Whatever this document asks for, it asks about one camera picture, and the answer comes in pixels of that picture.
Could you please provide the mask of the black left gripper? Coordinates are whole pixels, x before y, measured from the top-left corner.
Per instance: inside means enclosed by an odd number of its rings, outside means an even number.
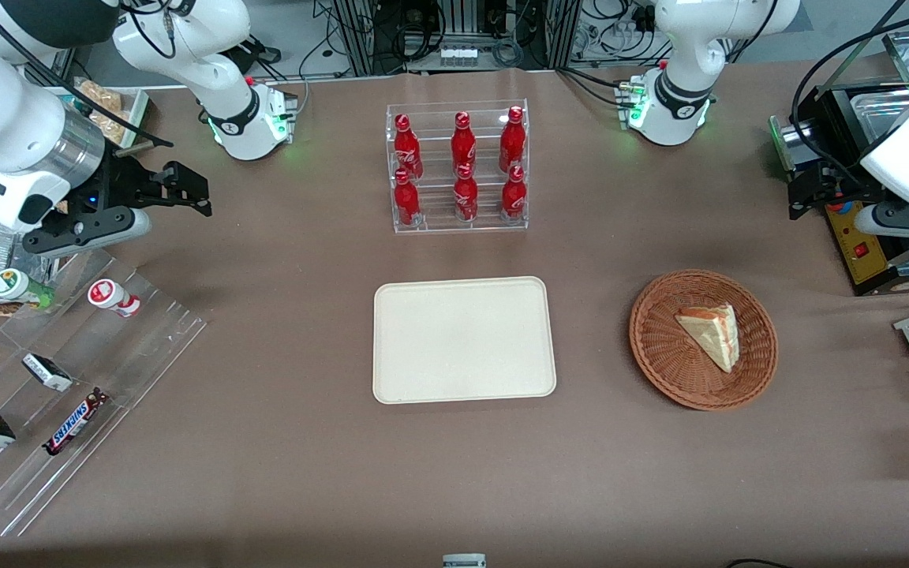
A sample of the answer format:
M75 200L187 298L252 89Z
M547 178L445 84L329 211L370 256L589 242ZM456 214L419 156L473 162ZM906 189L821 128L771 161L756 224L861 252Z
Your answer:
M844 171L830 159L808 159L792 167L791 183L787 183L787 218L794 222L814 208L858 212L886 198L887 190L858 166Z

